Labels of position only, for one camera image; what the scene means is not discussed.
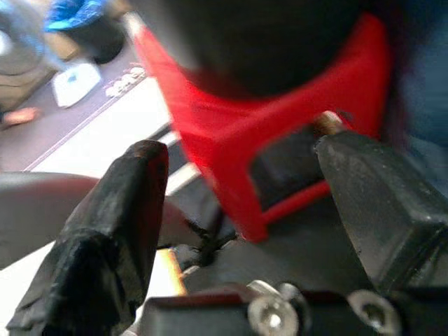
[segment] orange object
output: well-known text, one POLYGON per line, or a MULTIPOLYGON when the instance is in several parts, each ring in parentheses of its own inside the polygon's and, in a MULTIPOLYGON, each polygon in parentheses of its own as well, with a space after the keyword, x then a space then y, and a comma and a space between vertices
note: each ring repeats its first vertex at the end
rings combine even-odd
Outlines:
POLYGON ((329 191, 321 181, 263 212, 249 176, 250 164, 263 148, 324 111, 348 113, 350 120, 345 121, 351 129, 379 135, 391 61, 385 28, 370 14, 363 14, 338 58, 320 76, 269 99, 232 101, 201 91, 148 30, 136 36, 135 45, 160 84, 188 158, 249 241, 267 238, 268 223, 329 191))

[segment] blue cloth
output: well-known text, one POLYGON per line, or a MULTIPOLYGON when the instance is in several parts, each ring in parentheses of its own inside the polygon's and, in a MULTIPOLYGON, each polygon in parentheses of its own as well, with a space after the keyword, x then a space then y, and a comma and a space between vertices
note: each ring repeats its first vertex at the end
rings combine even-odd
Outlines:
POLYGON ((107 0, 55 0, 45 21, 46 32, 82 27, 104 14, 107 0))
POLYGON ((448 1, 404 1, 407 25, 397 51, 397 99, 390 139, 448 198, 448 1))

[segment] white object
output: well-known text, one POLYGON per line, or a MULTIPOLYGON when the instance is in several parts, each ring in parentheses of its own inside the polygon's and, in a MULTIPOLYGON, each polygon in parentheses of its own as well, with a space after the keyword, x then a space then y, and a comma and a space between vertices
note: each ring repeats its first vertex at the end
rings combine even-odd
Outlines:
POLYGON ((133 67, 130 72, 131 76, 134 78, 145 76, 145 69, 141 68, 140 66, 133 67))
POLYGON ((13 49, 13 42, 7 33, 0 30, 0 56, 7 55, 13 49))
POLYGON ((101 75, 96 64, 77 59, 66 64, 52 80, 53 92, 59 107, 67 108, 84 98, 97 84, 101 75))

